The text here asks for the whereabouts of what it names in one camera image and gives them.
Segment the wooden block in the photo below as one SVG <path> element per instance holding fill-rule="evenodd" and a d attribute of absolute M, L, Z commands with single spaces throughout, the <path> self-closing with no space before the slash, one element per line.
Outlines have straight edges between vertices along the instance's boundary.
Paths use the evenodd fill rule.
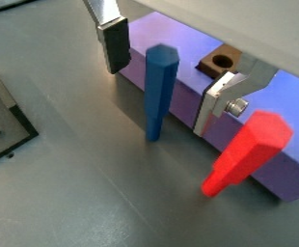
<path fill-rule="evenodd" d="M 203 57 L 197 69 L 211 78 L 217 78 L 225 70 L 235 73 L 241 56 L 242 52 L 225 43 Z"/>

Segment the gray floor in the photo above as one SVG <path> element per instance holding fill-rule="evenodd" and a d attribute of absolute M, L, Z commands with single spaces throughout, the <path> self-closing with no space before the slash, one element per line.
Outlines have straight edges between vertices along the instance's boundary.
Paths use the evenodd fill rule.
<path fill-rule="evenodd" d="M 218 152 L 173 116 L 145 141 L 143 92 L 107 73 L 82 0 L 0 13 L 0 77 L 40 131 L 0 160 L 0 247 L 299 246 L 299 201 L 251 179 L 205 198 Z"/>

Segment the purple platform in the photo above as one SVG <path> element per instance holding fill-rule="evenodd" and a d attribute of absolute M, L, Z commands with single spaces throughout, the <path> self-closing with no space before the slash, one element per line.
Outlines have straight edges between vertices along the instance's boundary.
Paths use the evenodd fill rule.
<path fill-rule="evenodd" d="M 162 14 L 153 13 L 131 23 L 131 64 L 122 74 L 143 90 L 145 56 L 149 47 L 165 43 L 178 48 L 181 64 L 170 112 L 190 127 L 194 124 L 202 93 L 211 79 L 195 66 L 222 42 Z M 279 113 L 294 129 L 283 152 L 253 174 L 285 201 L 299 199 L 299 78 L 281 71 L 270 86 L 247 96 L 247 110 L 237 119 L 225 114 L 205 138 L 223 151 L 257 109 Z"/>

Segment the blue block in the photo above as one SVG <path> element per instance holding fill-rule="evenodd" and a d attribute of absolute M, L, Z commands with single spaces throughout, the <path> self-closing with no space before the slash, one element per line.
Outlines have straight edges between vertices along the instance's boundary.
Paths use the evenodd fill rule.
<path fill-rule="evenodd" d="M 146 138 L 161 137 L 163 118 L 169 114 L 175 77 L 179 65 L 178 51 L 159 44 L 146 51 L 145 111 Z"/>

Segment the red wedge block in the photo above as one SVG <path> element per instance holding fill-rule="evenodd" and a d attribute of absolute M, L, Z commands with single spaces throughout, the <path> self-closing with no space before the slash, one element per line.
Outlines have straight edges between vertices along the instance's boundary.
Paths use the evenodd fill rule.
<path fill-rule="evenodd" d="M 202 186 L 205 194 L 214 197 L 230 184 L 239 184 L 282 151 L 291 136 L 279 114 L 254 112 L 214 163 Z"/>

